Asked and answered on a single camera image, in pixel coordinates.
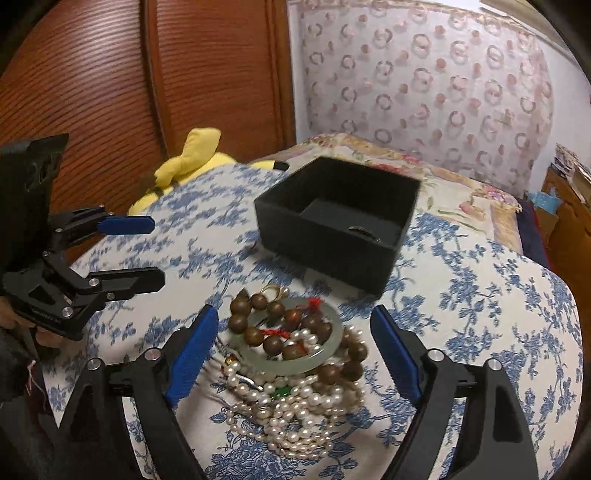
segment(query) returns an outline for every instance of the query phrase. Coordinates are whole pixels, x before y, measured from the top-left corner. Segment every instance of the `blue floral pattern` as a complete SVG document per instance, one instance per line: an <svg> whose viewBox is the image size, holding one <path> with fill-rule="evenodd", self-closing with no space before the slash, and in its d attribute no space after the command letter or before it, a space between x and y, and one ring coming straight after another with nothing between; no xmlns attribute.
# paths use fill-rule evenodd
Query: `blue floral pattern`
<svg viewBox="0 0 591 480"><path fill-rule="evenodd" d="M165 271L159 292L113 302L95 314L81 342L70 343L44 375L59 421L86 360L121 362L162 345L189 324L205 303L219 309L225 328L229 303L246 286L289 286L295 294L321 296L348 324L366 332L366 404L333 433L335 448L322 460L290 460L266 446L231 433L225 406L232 401L206 366L198 386L176 415L187 441L211 479L379 478L414 415L401 398L368 335L369 314L386 305L398 324L415 331L428 348L453 359L504 363L522 402L537 453L540 478L547 479L569 451L579 410L583 355L577 310L556 275L468 228L416 211L381 299L275 256L261 245L253 200L283 173L234 165L210 170L154 203L150 236L107 237L76 265L89 270L157 265ZM444 475L453 456L464 402L457 401L433 479ZM142 470L154 476L141 427L126 403L130 437Z"/></svg>

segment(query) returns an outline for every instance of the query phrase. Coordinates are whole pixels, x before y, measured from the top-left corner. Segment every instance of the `open box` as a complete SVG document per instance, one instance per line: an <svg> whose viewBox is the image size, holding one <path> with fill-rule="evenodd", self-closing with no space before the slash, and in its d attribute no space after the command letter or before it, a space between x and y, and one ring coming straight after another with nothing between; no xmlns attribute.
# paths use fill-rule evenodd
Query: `open box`
<svg viewBox="0 0 591 480"><path fill-rule="evenodd" d="M319 157L255 200L264 247L381 295L421 182Z"/></svg>

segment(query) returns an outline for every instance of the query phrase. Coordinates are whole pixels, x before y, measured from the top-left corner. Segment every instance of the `silver bolt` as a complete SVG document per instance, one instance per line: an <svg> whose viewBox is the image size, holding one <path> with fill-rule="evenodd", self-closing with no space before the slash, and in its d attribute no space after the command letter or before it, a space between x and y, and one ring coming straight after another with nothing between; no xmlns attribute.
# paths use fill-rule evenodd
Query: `silver bolt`
<svg viewBox="0 0 591 480"><path fill-rule="evenodd" d="M90 360L88 360L88 363L86 364L86 368L91 371L97 370L101 364L102 364L102 362L100 361L100 358L91 358Z"/></svg>
<svg viewBox="0 0 591 480"><path fill-rule="evenodd" d="M434 348L433 350L429 350L427 355L434 362L441 362L445 358L443 352L441 350L437 350L436 348Z"/></svg>
<svg viewBox="0 0 591 480"><path fill-rule="evenodd" d="M501 368L503 368L503 364L496 358L491 358L486 364L491 370L494 370L495 372L498 372Z"/></svg>
<svg viewBox="0 0 591 480"><path fill-rule="evenodd" d="M158 360L158 358L160 358L160 349L159 348L151 348L149 350L146 350L146 353L144 353L144 357L146 360Z"/></svg>

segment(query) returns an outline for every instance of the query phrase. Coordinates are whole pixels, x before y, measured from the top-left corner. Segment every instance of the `navy blue fabric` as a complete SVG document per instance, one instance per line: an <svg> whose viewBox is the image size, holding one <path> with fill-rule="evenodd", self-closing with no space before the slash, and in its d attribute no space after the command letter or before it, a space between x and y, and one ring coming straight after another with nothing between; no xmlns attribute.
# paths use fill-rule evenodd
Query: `navy blue fabric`
<svg viewBox="0 0 591 480"><path fill-rule="evenodd" d="M544 248L544 241L538 229L535 210L528 201L521 199L517 199L517 201L522 208L522 211L515 216L517 217L517 228L521 237L523 254L530 260L542 265L542 267L551 270Z"/></svg>

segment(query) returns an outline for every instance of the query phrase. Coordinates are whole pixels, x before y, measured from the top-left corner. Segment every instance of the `floral bedspread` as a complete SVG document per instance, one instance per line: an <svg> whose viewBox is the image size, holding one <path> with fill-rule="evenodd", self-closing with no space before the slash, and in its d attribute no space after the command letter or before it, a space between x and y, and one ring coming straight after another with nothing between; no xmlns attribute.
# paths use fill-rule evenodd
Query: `floral bedspread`
<svg viewBox="0 0 591 480"><path fill-rule="evenodd" d="M255 292L279 283L296 295L322 297L346 324L365 329L370 354L363 380L370 393L365 406L339 424L328 457L281 458L229 430L226 407L215 394L228 401L232 396L219 376L219 363L208 361L176 416L210 479L381 477L414 409L399 396L369 335L369 315L377 303L428 348L441 348L456 361L482 365L492 357L505 365L530 426L540 478L548 479L569 451L582 389L580 326L567 286L470 227L416 211L386 290L376 301L261 246L253 200L283 175L242 165L210 170L148 209L156 222L151 235L107 237L82 257L76 268L84 275L157 265L167 281L158 293L110 303L92 317L82 341L44 366L57 421L89 358L99 356L108 364L121 362L125 354L136 358L163 345L206 303L219 309L223 336L229 303L239 290ZM450 465L463 407L463 401L455 404L433 479ZM140 467L153 477L137 414L131 403L125 408Z"/></svg>
<svg viewBox="0 0 591 480"><path fill-rule="evenodd" d="M445 168L348 134L319 135L267 157L298 167L320 155L395 171L423 181L417 207L522 253L515 212L521 206L512 195Z"/></svg>

